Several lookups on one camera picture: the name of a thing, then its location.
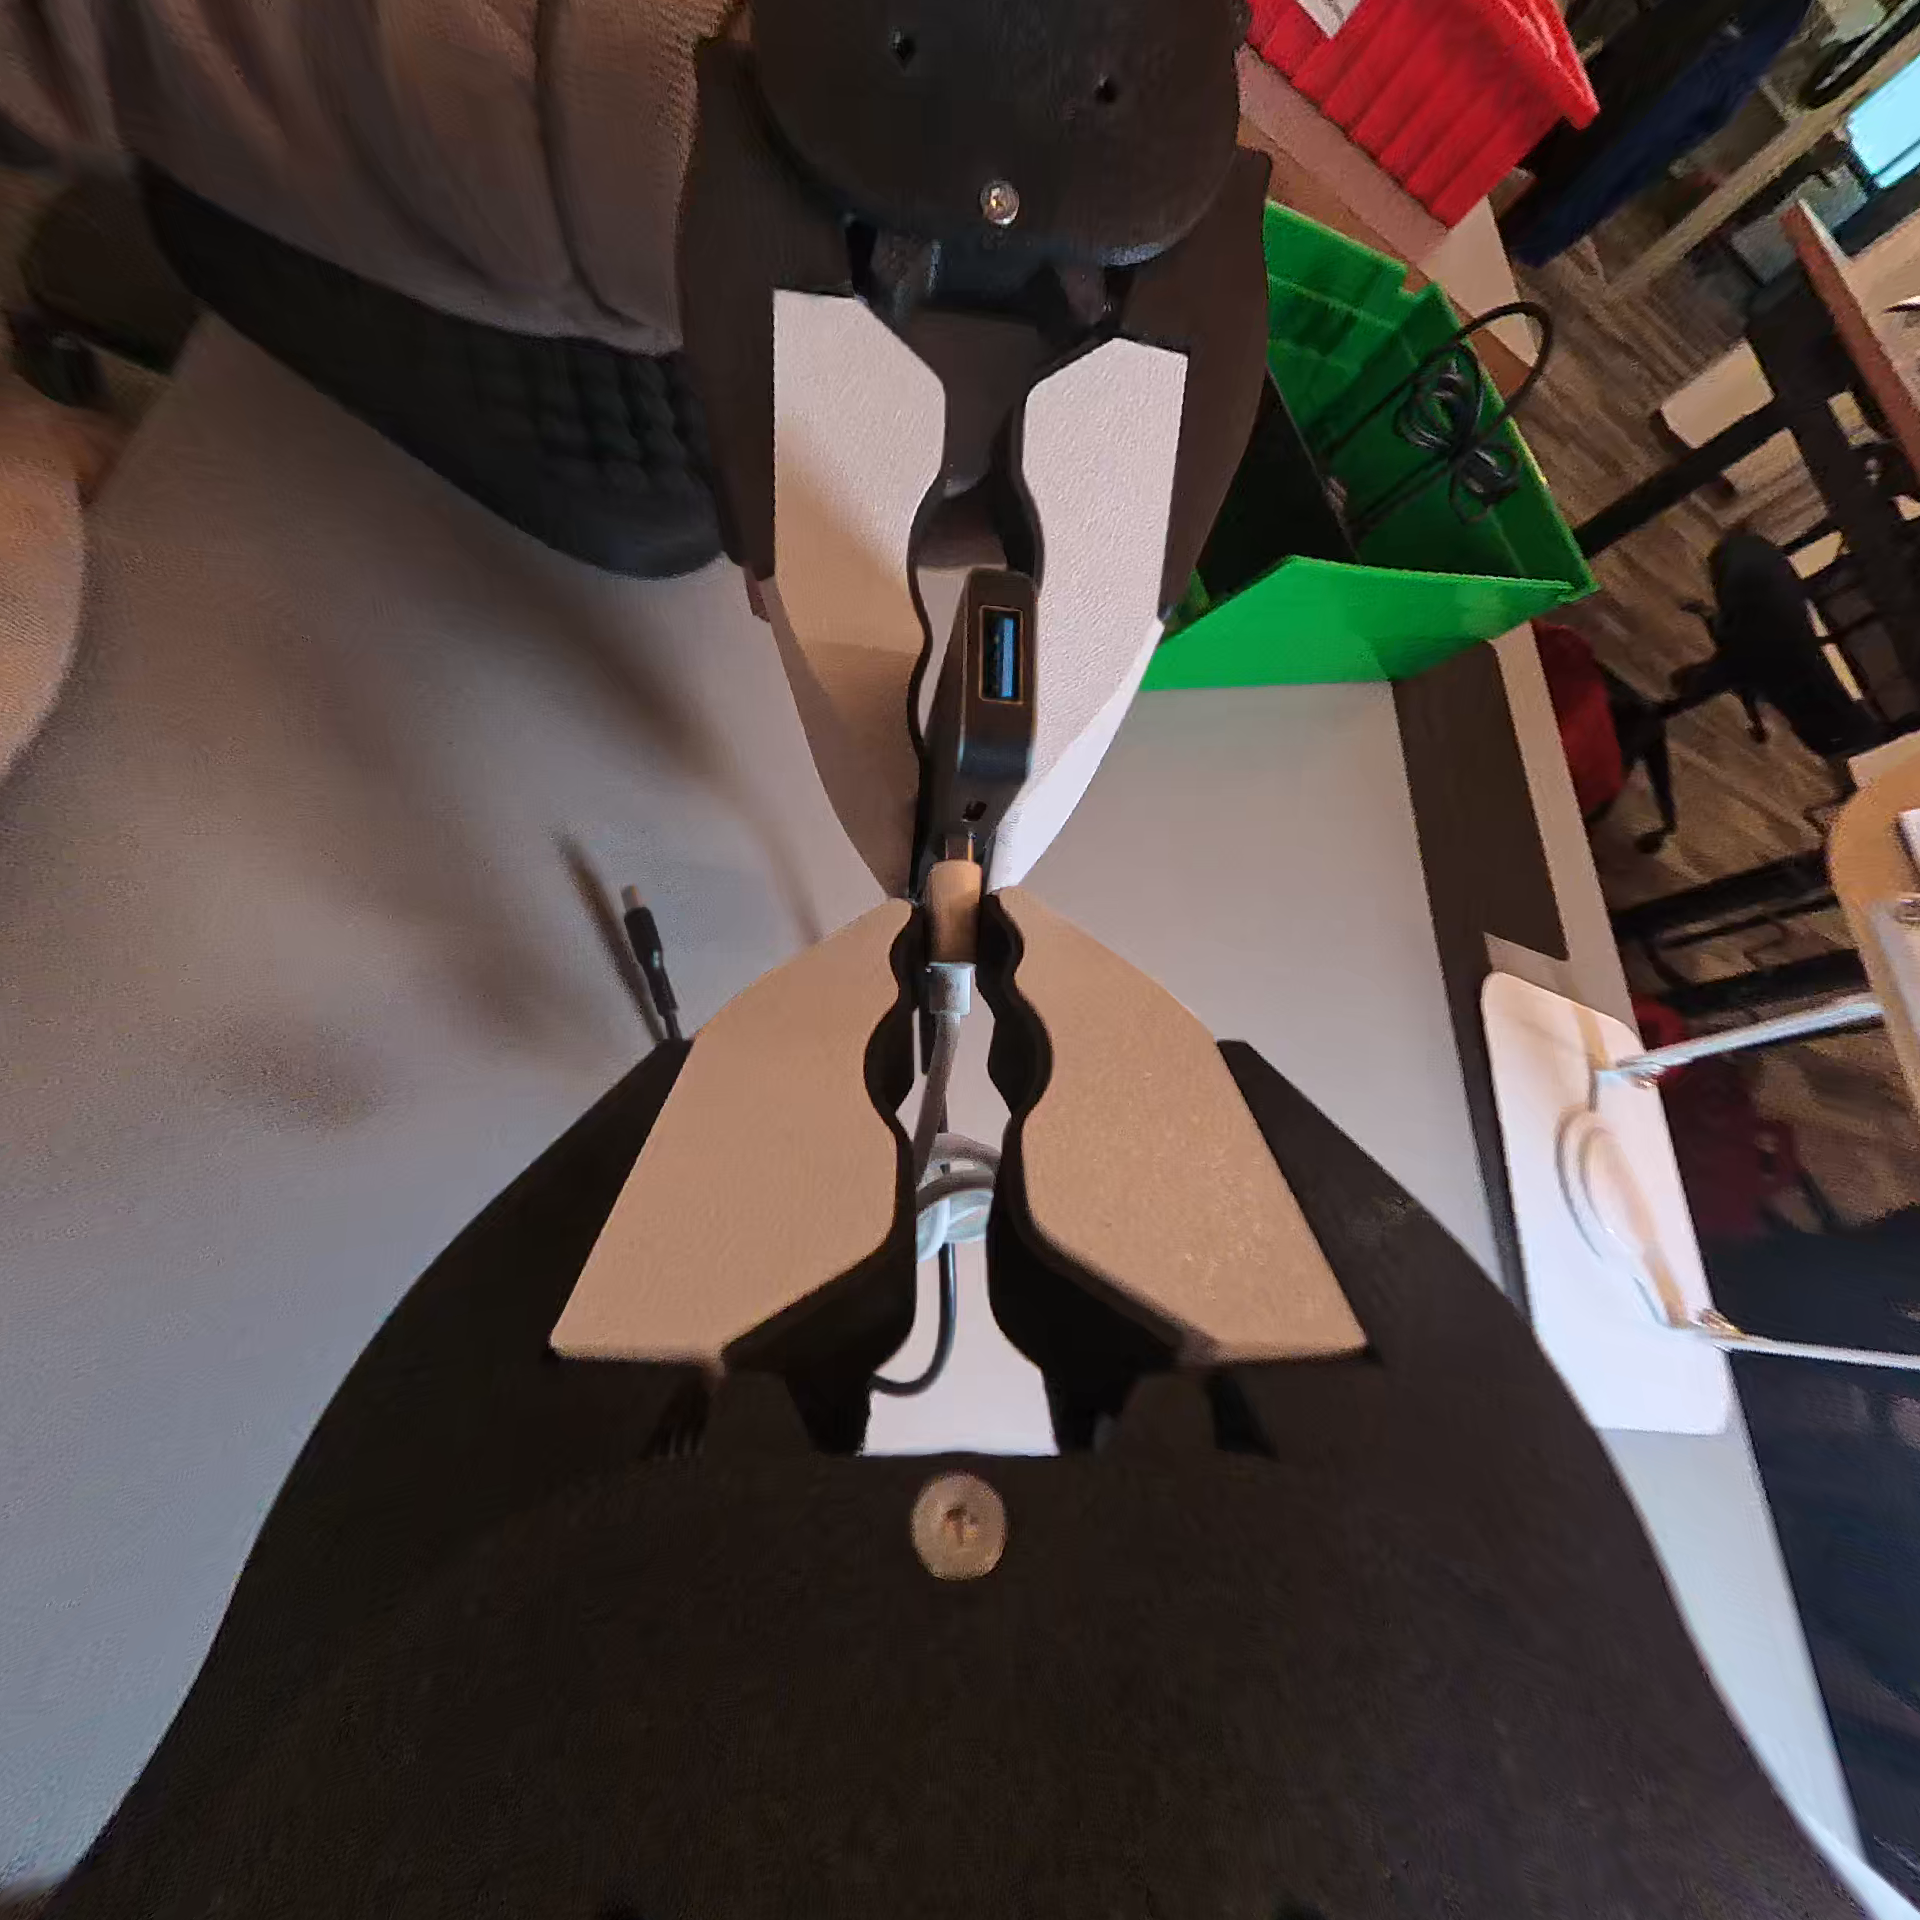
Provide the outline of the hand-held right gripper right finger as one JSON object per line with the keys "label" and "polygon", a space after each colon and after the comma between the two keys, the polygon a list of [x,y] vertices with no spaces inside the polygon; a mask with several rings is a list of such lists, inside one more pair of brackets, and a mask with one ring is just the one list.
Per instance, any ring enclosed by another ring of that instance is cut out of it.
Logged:
{"label": "hand-held right gripper right finger", "polygon": [[1368,1334],[1210,1029],[1028,889],[978,912],[1004,1135],[998,1334],[1088,1453],[1145,1378],[1342,1365]]}

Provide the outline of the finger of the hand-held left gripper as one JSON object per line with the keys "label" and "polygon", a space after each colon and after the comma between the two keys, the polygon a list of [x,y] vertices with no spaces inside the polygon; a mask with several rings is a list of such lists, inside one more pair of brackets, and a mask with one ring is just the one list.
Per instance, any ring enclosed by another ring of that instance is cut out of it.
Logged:
{"label": "finger of the hand-held left gripper", "polygon": [[1165,632],[1161,584],[1188,358],[1111,339],[1026,400],[1020,481],[1039,529],[1031,768],[993,838],[1020,885],[1102,768]]}
{"label": "finger of the hand-held left gripper", "polygon": [[815,772],[885,895],[908,895],[926,621],[913,543],[946,455],[944,380],[862,300],[779,288],[773,628]]}

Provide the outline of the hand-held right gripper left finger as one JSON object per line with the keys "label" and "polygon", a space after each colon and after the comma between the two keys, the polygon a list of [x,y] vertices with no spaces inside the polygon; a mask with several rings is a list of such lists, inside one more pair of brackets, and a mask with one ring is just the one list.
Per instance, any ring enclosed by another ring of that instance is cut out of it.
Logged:
{"label": "hand-held right gripper left finger", "polygon": [[686,1046],[548,1334],[560,1359],[773,1375],[854,1458],[918,1310],[913,904],[761,974]]}

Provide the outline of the slim grey usb hub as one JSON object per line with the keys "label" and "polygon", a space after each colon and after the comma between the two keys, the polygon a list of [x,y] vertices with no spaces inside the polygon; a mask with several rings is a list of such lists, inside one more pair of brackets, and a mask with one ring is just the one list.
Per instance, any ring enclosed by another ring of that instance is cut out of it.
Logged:
{"label": "slim grey usb hub", "polygon": [[939,860],[991,868],[1037,756],[1037,582],[972,568],[954,609],[918,748],[913,891]]}

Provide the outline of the green plastic bin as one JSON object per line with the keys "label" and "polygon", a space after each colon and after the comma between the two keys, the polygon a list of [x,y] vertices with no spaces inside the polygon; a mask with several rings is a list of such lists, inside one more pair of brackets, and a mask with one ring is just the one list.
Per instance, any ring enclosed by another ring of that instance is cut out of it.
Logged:
{"label": "green plastic bin", "polygon": [[1522,442],[1555,321],[1463,321],[1289,208],[1261,216],[1265,389],[1145,690],[1376,687],[1594,591]]}

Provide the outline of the white lamp base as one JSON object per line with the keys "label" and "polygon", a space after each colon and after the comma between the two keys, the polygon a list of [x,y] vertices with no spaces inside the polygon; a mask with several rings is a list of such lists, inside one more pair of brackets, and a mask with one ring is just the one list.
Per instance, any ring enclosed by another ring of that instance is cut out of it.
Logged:
{"label": "white lamp base", "polygon": [[1884,1024],[1879,998],[1666,1047],[1511,974],[1485,982],[1479,1014],[1532,1329],[1590,1425],[1720,1435],[1725,1357],[1915,1375],[1915,1357],[1768,1339],[1715,1307],[1658,1101],[1675,1073]]}

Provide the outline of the red plastic bin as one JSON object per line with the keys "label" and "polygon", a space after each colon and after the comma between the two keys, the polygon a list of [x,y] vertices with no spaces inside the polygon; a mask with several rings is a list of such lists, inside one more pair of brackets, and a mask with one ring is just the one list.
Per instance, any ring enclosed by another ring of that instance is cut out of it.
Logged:
{"label": "red plastic bin", "polygon": [[1246,45],[1450,229],[1602,114],[1557,6],[1249,6]]}

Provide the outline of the red stool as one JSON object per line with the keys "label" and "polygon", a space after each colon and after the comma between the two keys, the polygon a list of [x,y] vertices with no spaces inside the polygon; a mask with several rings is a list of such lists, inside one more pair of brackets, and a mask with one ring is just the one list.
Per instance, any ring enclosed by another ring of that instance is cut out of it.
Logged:
{"label": "red stool", "polygon": [[1532,637],[1568,768],[1577,813],[1586,826],[1594,826],[1610,813],[1614,804],[1622,804],[1622,793],[1629,782],[1610,680],[1594,646],[1572,628],[1536,621]]}

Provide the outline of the dark red plastic object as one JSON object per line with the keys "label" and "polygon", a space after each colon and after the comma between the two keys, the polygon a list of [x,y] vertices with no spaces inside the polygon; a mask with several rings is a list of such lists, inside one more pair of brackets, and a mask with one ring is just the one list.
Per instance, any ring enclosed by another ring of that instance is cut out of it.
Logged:
{"label": "dark red plastic object", "polygon": [[1666,1066],[1657,1079],[1703,1244],[1820,1234],[1834,1227],[1824,1190],[1803,1166],[1794,1131],[1757,1101],[1757,1073],[1733,1056]]}

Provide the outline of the black office chair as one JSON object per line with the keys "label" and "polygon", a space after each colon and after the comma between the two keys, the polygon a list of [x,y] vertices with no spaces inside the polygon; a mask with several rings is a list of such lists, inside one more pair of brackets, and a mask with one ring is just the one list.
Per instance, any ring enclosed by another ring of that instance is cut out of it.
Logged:
{"label": "black office chair", "polygon": [[1766,741],[1766,711],[1834,777],[1834,808],[1856,794],[1851,764],[1884,743],[1884,724],[1851,690],[1816,632],[1808,582],[1786,552],[1733,529],[1710,552],[1710,604],[1689,604],[1710,637],[1710,655],[1666,681],[1653,724],[1670,724],[1718,698],[1737,698],[1753,741]]}

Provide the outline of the blue hanging garment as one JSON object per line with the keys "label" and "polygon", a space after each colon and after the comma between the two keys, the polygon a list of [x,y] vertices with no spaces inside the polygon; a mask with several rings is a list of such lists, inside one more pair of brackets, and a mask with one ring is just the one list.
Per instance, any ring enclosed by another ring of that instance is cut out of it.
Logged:
{"label": "blue hanging garment", "polygon": [[1545,132],[1501,216],[1509,258],[1544,268],[1720,132],[1816,6],[1644,6],[1590,64],[1596,117]]}

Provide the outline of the wooden document board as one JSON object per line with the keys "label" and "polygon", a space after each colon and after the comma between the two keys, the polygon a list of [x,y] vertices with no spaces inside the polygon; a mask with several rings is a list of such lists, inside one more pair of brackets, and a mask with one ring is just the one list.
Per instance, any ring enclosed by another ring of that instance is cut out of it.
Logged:
{"label": "wooden document board", "polygon": [[1827,867],[1871,992],[1915,1090],[1915,855],[1910,850],[1910,813],[1915,813],[1915,761],[1880,772],[1837,809]]}

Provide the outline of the wooden top office desk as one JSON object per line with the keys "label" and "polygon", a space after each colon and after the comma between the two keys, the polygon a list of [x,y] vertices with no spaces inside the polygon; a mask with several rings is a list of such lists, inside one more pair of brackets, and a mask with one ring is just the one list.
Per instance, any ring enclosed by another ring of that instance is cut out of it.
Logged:
{"label": "wooden top office desk", "polygon": [[1862,419],[1884,429],[1910,481],[1915,481],[1915,376],[1884,328],[1884,308],[1856,293],[1853,260],[1834,234],[1803,202],[1786,208],[1782,229],[1801,281],[1746,330],[1768,398],[1602,506],[1572,529],[1572,543],[1581,556],[1602,556],[1768,442],[1786,438],[1853,556],[1856,584],[1894,655],[1915,680],[1915,528],[1880,494],[1866,472],[1862,446],[1834,419],[1834,398],[1851,393]]}

